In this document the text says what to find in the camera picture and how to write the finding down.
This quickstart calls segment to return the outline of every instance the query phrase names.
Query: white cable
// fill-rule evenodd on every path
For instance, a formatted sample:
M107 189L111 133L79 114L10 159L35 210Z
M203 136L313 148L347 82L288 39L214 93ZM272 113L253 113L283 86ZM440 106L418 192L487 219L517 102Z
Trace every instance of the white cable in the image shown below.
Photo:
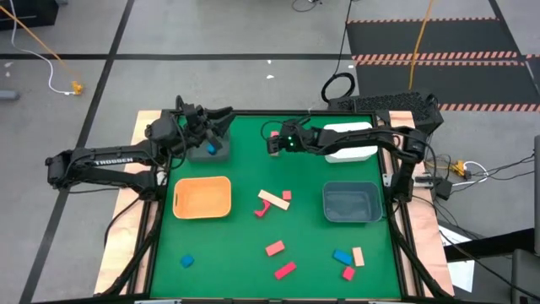
M465 170L467 169L467 164L472 164L472 165L479 166L479 167L483 170L483 176L484 176L484 178L481 179L481 180L479 180L479 181L458 182L458 183L453 184L453 185L452 185L453 187L456 187L456 186L464 186L464 185L470 185L470 184L480 183L480 182L485 182L485 181L488 179L489 173L488 173L488 171L486 170L486 168L484 168L482 165L480 165L480 164L477 163L476 161L469 160L469 161L466 161L466 162L463 163L463 168L464 168Z
M13 16L15 18L17 18L17 13L15 13L15 5L14 5L14 0L9 0L9 4L11 5L11 12L13 14ZM56 93L59 93L59 94L64 94L64 95L75 95L75 92L71 91L71 92L68 92L68 91L60 91L60 90L56 90L55 88L52 87L52 75L54 74L54 68L52 67L52 63L49 59L43 57L42 55L40 54L37 54L37 53L34 53L33 51L29 51L29 50L25 50L25 49L21 49L21 48L18 48L16 45L15 45L15 32L17 31L17 21L13 20L13 32L11 33L11 44L14 48L16 48L17 50L21 51L21 52L27 52L29 54L32 54L32 55L35 55L43 60L45 60L47 63L49 63L49 67L51 68L51 74L49 75L49 88L51 88L51 90L55 91Z

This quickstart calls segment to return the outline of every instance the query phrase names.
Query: gray floor tile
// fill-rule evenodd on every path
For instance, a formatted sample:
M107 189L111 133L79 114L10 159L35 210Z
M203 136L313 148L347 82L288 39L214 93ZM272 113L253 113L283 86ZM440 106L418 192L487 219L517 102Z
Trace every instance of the gray floor tile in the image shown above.
M139 110L173 108L176 95L207 108L323 109L321 87L336 61L118 61L111 71L88 146L129 144ZM343 62L341 70L349 70ZM336 82L329 96L342 94Z
M538 113L443 112L443 117L445 123L435 131L432 142L435 153L477 161L486 169L530 156L534 136L540 134ZM532 170L528 163L498 176ZM459 225L483 236L533 227L533 175L507 182L488 180L454 193L447 202L440 201Z
M54 52L108 53L126 0L70 0L58 10L53 26L32 28ZM45 52L25 30L17 30L15 44ZM0 31L0 53L19 52L11 45L11 30Z
M0 61L3 89L21 94L18 101L0 102L0 295L2 302L13 303L19 300L57 198L46 183L45 158L75 145L103 63L68 63L84 77L86 91L80 97L50 91L49 69L42 61L15 61L9 68L4 63ZM54 83L69 85L70 80L59 71Z
M73 191L99 188L76 186ZM33 301L91 297L118 191L70 194Z
M540 54L540 2L536 0L498 0L506 23L521 53Z
M296 13L288 0L136 1L120 53L337 53L347 2Z

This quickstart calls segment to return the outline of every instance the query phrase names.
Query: yellow connector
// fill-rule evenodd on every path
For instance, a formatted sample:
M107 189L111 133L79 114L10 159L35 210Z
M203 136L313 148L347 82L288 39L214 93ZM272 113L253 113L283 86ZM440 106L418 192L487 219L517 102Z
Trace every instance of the yellow connector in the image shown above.
M458 176L465 176L465 161L458 160L452 169Z
M73 92L75 92L75 95L81 95L83 94L83 85L78 83L77 81L72 81L71 83L73 87Z

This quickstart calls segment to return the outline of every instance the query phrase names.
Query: white paper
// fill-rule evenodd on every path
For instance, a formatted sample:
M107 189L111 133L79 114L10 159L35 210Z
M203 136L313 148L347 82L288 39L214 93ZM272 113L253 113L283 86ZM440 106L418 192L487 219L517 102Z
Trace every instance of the white paper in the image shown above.
M440 233L444 234L454 244L468 242L471 239L439 226ZM440 236L443 246L451 245L443 236ZM468 292L473 292L474 261L448 263L452 284Z

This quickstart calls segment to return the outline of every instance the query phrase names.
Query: black floor mat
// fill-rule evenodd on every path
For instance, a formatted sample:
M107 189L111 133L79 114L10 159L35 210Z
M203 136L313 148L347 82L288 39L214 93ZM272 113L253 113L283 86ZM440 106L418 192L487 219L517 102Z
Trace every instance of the black floor mat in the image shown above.
M361 95L384 95L408 89L410 65L356 68ZM516 66L417 66L413 90L428 90L439 99L444 110L465 110L466 105L479 105L475 110L529 111L540 100L524 64Z
M526 60L529 62L529 67L531 67L534 82L540 89L540 55L527 55Z
M360 22L347 25L353 55L412 53L421 21ZM430 21L418 52L518 52L497 19Z

